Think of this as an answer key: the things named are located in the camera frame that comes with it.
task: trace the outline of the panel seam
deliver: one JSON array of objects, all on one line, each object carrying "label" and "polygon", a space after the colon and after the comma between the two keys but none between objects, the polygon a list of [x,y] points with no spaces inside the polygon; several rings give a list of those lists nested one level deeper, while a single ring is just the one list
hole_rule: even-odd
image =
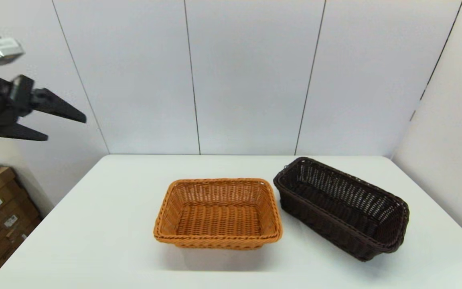
[{"label": "panel seam", "polygon": [[201,154],[201,139],[199,137],[199,122],[197,120],[196,89],[194,85],[194,69],[192,68],[192,51],[190,49],[190,34],[188,32],[188,15],[186,12],[186,0],[183,0],[183,4],[185,6],[186,38],[188,40],[188,56],[190,58],[190,73],[192,76],[192,95],[194,96],[194,112],[196,114],[197,144],[199,147],[199,155],[200,155]]},{"label": "panel seam", "polygon": [[302,129],[302,121],[304,120],[304,112],[306,111],[306,102],[308,102],[308,94],[310,92],[311,77],[313,75],[313,68],[315,66],[315,59],[316,59],[316,56],[317,56],[318,42],[320,40],[320,33],[322,31],[322,23],[324,21],[324,13],[326,11],[326,4],[327,4],[327,0],[324,0],[324,6],[322,8],[322,17],[320,18],[320,26],[318,28],[317,42],[315,44],[315,53],[313,55],[313,63],[311,64],[310,80],[308,81],[308,89],[306,90],[306,98],[304,99],[304,106],[302,108],[302,116],[301,116],[301,119],[300,119],[299,133],[297,134],[297,143],[295,143],[294,155],[297,155],[297,147],[299,146],[300,131]]},{"label": "panel seam", "polygon": [[88,106],[90,106],[90,110],[92,110],[92,115],[94,115],[95,124],[97,125],[97,128],[99,129],[99,133],[101,134],[101,137],[103,139],[104,145],[106,147],[106,151],[108,152],[108,154],[110,154],[110,150],[108,149],[108,143],[106,143],[106,139],[104,138],[103,131],[101,130],[101,126],[99,125],[99,121],[97,120],[97,116],[95,115],[94,108],[92,107],[92,103],[90,103],[90,98],[88,98],[87,90],[85,89],[85,85],[83,84],[83,80],[81,79],[81,75],[79,74],[79,70],[77,69],[77,65],[76,65],[76,62],[74,60],[74,56],[72,55],[72,51],[70,49],[69,42],[67,41],[67,37],[65,36],[64,28],[62,26],[62,22],[60,21],[60,17],[58,16],[57,7],[55,6],[54,0],[51,0],[51,3],[53,4],[53,8],[55,9],[55,14],[57,15],[57,19],[58,19],[58,24],[60,25],[60,29],[62,31],[62,35],[63,35],[64,40],[65,40],[65,44],[67,45],[67,49],[69,50],[69,54],[71,56],[72,63],[74,64],[74,68],[76,70],[77,77],[79,79],[79,82],[81,83],[81,87],[83,88],[83,92],[85,93],[85,97],[87,98]]}]

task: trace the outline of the basket rim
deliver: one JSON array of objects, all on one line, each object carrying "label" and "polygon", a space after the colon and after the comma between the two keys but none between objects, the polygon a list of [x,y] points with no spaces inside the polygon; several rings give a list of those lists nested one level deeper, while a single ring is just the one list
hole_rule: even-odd
[{"label": "basket rim", "polygon": [[[163,234],[161,232],[161,223],[162,217],[165,214],[167,209],[167,205],[170,200],[170,196],[174,190],[174,187],[180,183],[222,183],[222,182],[230,182],[230,183],[261,183],[267,189],[267,197],[269,202],[271,203],[271,212],[274,216],[275,220],[275,233],[273,234],[265,234],[259,236],[229,236],[229,235],[177,235],[177,234]],[[173,181],[168,189],[167,193],[165,194],[165,198],[163,199],[162,206],[160,208],[160,212],[158,213],[158,217],[156,218],[156,222],[154,224],[154,237],[161,242],[164,243],[177,243],[179,240],[259,240],[263,241],[262,243],[273,243],[279,240],[282,236],[283,228],[281,223],[281,217],[279,214],[279,208],[277,207],[276,200],[274,197],[274,190],[270,183],[264,179],[260,178],[219,178],[219,179],[178,179]]]},{"label": "basket rim", "polygon": [[[334,216],[333,214],[330,214],[326,210],[316,206],[315,204],[311,203],[310,201],[306,200],[305,198],[297,195],[295,192],[288,189],[285,185],[282,185],[282,183],[280,182],[281,177],[284,176],[284,174],[286,174],[286,172],[288,172],[289,169],[293,168],[295,165],[297,165],[301,161],[309,161],[310,163],[322,166],[322,167],[324,167],[324,168],[326,168],[328,170],[331,170],[334,173],[342,175],[343,177],[347,177],[349,179],[352,179],[352,181],[356,182],[358,185],[361,185],[362,187],[367,187],[370,190],[373,189],[377,193],[385,195],[386,197],[389,197],[390,199],[394,199],[398,203],[400,203],[403,206],[403,212],[402,212],[403,216],[402,216],[401,222],[400,222],[400,224],[398,225],[398,228],[397,228],[397,230],[398,230],[397,237],[394,238],[393,241],[390,242],[390,243],[379,242],[376,239],[374,239],[374,238],[366,235],[365,233],[361,232],[357,228],[352,227],[347,222],[341,220],[340,218]],[[308,205],[308,207],[311,210],[316,211],[319,214],[323,214],[323,215],[327,216],[333,223],[339,225],[340,227],[343,227],[349,233],[356,236],[356,238],[361,239],[363,242],[367,243],[368,245],[370,245],[370,246],[372,246],[372,247],[374,247],[374,248],[376,248],[376,249],[378,249],[380,251],[384,251],[384,252],[395,251],[400,246],[400,243],[401,243],[400,240],[405,235],[407,222],[409,221],[409,207],[407,206],[407,203],[404,200],[400,199],[398,196],[395,196],[394,194],[391,194],[390,192],[387,192],[386,190],[383,190],[382,188],[379,188],[376,185],[372,185],[371,183],[368,183],[367,181],[364,181],[364,180],[362,180],[362,179],[360,179],[360,178],[358,178],[356,176],[352,176],[350,174],[347,174],[346,172],[342,172],[341,170],[330,167],[330,166],[326,165],[325,163],[321,163],[321,162],[316,161],[314,159],[311,159],[309,157],[298,157],[297,159],[292,161],[289,165],[285,166],[284,169],[282,171],[280,171],[276,175],[276,177],[274,178],[274,185],[279,189],[279,191],[281,191],[281,189],[282,189],[285,193],[290,194],[290,196],[292,196],[292,197],[298,199],[299,201],[302,201],[306,205]]]}]

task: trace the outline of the basket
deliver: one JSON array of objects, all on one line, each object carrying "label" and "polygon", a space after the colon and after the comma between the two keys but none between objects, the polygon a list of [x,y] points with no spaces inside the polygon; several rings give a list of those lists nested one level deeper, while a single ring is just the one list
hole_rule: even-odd
[{"label": "basket", "polygon": [[366,181],[307,157],[274,179],[281,208],[361,261],[403,243],[407,204]]},{"label": "basket", "polygon": [[251,250],[281,238],[280,220],[264,179],[181,179],[167,190],[154,237],[184,248]]}]

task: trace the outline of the basket bottom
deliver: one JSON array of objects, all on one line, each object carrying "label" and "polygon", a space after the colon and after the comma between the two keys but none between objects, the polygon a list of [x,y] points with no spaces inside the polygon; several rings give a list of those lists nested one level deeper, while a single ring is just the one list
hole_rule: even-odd
[{"label": "basket bottom", "polygon": [[188,205],[178,223],[178,235],[260,236],[255,206]]},{"label": "basket bottom", "polygon": [[247,250],[256,250],[263,245],[260,246],[255,246],[255,247],[249,247],[249,246],[233,246],[233,245],[178,245],[176,244],[176,247],[179,248],[193,248],[193,249],[228,249],[228,250],[242,250],[242,251],[247,251]]}]

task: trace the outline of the dark brown wicker basket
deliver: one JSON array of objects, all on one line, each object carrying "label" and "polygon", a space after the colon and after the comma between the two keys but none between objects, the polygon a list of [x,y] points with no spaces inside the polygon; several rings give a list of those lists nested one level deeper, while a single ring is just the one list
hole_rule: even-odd
[{"label": "dark brown wicker basket", "polygon": [[403,243],[409,208],[375,185],[307,157],[286,166],[274,184],[282,209],[361,261]]}]

